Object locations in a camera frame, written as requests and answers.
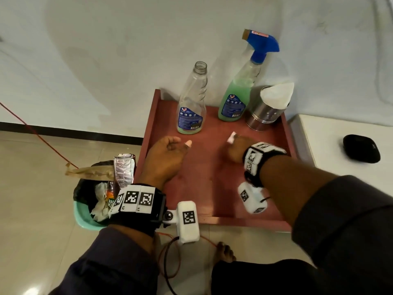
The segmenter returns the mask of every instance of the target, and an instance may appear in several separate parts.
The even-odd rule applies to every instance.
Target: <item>sleeve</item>
[[[156,294],[158,266],[133,240],[104,228],[50,295]]]
[[[292,239],[325,291],[393,289],[393,198],[353,176],[334,179],[299,213]]]

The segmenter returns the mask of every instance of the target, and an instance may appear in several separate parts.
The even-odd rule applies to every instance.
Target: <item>hand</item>
[[[149,184],[163,189],[164,184],[180,170],[183,158],[191,147],[192,141],[180,143],[177,136],[165,136],[150,148],[138,178],[138,183]]]
[[[257,143],[254,139],[247,136],[235,135],[232,145],[228,148],[228,156],[233,162],[243,163],[243,154],[248,147]]]

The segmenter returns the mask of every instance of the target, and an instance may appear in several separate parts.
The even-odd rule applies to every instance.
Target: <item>black baseboard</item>
[[[121,143],[121,144],[130,144],[130,145],[142,145],[143,142],[143,138],[137,138],[135,136],[119,136],[116,134],[92,133],[91,131],[80,131],[80,130],[72,130],[72,129],[35,126],[35,125],[31,125],[31,127],[34,128],[38,134],[42,134],[43,136],[58,136],[61,138],[72,138],[72,139],[80,139],[80,140],[91,140],[91,141]],[[32,134],[31,130],[29,130],[27,126],[24,124],[0,122],[0,130],[12,131],[14,133]]]

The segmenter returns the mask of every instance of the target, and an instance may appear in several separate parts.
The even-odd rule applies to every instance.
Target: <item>leg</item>
[[[274,264],[237,262],[229,246],[219,243],[211,274],[211,293],[259,294],[261,291],[312,291],[315,268],[301,260],[282,260]]]

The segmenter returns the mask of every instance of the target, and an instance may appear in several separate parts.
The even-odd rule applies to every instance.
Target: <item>stainless steel container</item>
[[[282,110],[273,109],[265,104],[261,97],[255,97],[244,112],[244,117],[249,128],[256,131],[265,131],[285,110],[286,108]]]

